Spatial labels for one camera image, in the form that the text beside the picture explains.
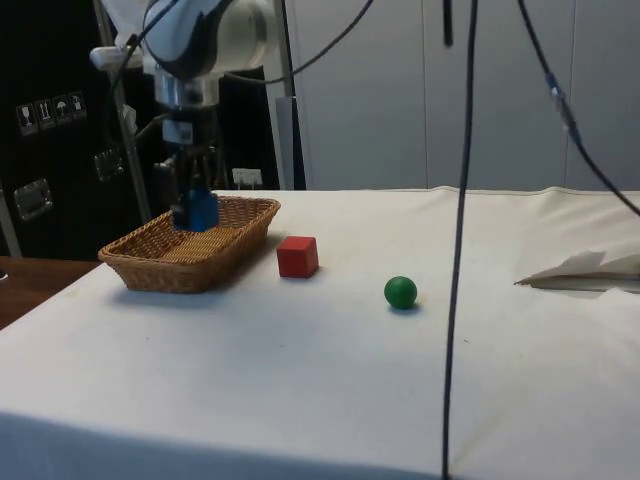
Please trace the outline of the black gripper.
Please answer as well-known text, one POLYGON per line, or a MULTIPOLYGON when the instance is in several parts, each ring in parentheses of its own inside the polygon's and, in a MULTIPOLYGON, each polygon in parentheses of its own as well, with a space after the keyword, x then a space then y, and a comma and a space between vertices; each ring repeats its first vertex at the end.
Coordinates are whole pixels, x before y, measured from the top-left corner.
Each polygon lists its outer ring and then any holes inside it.
MULTIPOLYGON (((173 109, 166 110, 165 114, 166 118, 162 121, 165 143, 189 147, 214 143, 217 131, 214 107, 173 109)), ((214 146, 207 146, 193 160, 190 150, 181 147, 172 160, 176 192, 172 202, 174 226, 176 229, 189 229, 193 174, 194 188, 211 193, 215 182, 216 150, 214 146)))

